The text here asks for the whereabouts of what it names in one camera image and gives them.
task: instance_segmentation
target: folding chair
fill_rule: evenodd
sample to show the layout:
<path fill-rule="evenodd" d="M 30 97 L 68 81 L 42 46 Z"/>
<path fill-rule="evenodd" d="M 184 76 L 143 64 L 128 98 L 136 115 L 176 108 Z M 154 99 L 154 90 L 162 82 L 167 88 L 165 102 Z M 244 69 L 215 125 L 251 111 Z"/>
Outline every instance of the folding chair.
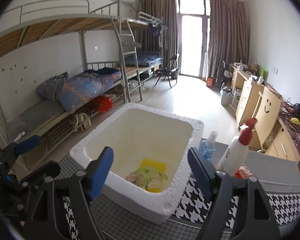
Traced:
<path fill-rule="evenodd" d="M 161 78 L 161 76 L 163 74 L 165 74 L 165 77 L 164 77 L 163 81 L 166 79 L 166 77 L 168 77 L 169 85 L 170 85 L 171 88 L 173 88 L 177 84 L 178 81 L 177 81 L 177 78 L 176 78 L 176 83 L 173 86 L 171 86 L 170 79 L 169 79 L 169 74 L 171 74 L 171 73 L 173 73 L 177 70 L 178 57 L 179 57 L 179 54 L 176 54 L 176 55 L 172 56 L 171 59 L 169 59 L 168 63 L 165 65 L 165 67 L 159 68 L 157 70 L 158 72 L 161 72 L 161 74 L 160 74 L 160 77 L 158 78 L 157 82 L 155 83 L 155 86 L 157 85 L 159 79 Z"/>

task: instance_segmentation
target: white floor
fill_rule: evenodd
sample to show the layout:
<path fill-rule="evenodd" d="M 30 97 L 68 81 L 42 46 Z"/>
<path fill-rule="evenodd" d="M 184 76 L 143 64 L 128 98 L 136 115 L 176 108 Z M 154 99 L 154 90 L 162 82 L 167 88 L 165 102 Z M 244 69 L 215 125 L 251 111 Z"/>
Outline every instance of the white floor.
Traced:
<path fill-rule="evenodd" d="M 145 106 L 154 107 L 175 113 L 181 116 L 200 119 L 204 122 L 202 137 L 207 138 L 211 130 L 218 132 L 217 141 L 229 144 L 239 131 L 235 128 L 234 110 L 220 104 L 218 91 L 206 87 L 206 83 L 197 78 L 179 76 L 178 84 L 172 89 L 168 80 L 161 80 L 154 86 L 157 78 L 152 78 L 143 87 L 143 101 L 139 101 L 138 90 L 134 91 L 131 101 Z M 82 138 L 87 136 L 92 129 L 122 106 L 123 100 L 115 102 L 113 109 L 107 113 L 99 113 L 92 120 L 92 128 L 81 132 L 80 130 L 65 139 L 53 152 L 40 164 L 54 160 L 59 161 Z"/>

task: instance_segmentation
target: trash can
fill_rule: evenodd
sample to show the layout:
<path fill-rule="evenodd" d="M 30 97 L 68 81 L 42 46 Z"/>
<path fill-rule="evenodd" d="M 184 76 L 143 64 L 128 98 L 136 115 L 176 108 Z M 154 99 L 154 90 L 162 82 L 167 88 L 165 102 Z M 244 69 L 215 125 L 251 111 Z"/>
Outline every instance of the trash can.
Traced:
<path fill-rule="evenodd" d="M 180 69 L 177 69 L 175 72 L 171 73 L 172 79 L 178 79 Z"/>
<path fill-rule="evenodd" d="M 221 104 L 223 106 L 228 106 L 232 102 L 232 89 L 230 87 L 225 87 L 221 91 Z"/>

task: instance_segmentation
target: gray curtain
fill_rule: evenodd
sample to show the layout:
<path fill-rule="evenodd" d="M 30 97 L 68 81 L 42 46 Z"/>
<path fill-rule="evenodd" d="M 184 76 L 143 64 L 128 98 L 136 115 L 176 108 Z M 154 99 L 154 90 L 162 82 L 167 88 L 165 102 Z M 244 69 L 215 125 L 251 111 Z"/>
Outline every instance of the gray curtain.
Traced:
<path fill-rule="evenodd" d="M 210 43 L 207 77 L 216 78 L 217 67 L 225 61 L 248 63 L 249 23 L 243 2 L 210 0 Z"/>
<path fill-rule="evenodd" d="M 139 0 L 139 11 L 145 12 L 159 19 L 163 18 L 163 22 L 168 26 L 166 33 L 166 42 L 164 44 L 164 62 L 177 53 L 177 4 L 176 0 Z M 148 30 L 140 31 L 138 41 L 141 43 L 142 51 L 160 51 L 159 38 L 153 36 Z"/>

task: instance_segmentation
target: glass door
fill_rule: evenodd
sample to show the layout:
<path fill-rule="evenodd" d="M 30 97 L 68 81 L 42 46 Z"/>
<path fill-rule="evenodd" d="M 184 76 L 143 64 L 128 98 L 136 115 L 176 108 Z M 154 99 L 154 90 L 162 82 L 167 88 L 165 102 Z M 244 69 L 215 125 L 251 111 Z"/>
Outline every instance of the glass door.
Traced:
<path fill-rule="evenodd" d="M 202 78 L 210 15 L 206 1 L 210 5 L 209 0 L 177 0 L 178 67 L 181 75 Z"/>

